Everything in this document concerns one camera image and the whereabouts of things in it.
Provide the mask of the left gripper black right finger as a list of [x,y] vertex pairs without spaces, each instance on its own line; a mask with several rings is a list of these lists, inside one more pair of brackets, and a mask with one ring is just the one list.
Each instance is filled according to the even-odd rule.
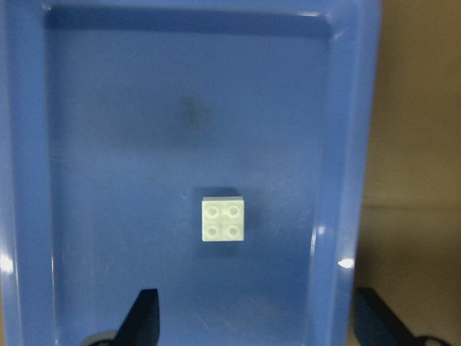
[[354,334],[360,345],[419,345],[372,288],[355,290]]

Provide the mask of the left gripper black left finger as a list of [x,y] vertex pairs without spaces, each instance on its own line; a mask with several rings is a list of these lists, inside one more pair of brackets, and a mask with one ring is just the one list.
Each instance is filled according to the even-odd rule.
[[160,309],[157,289],[139,292],[119,328],[114,345],[153,345],[160,337]]

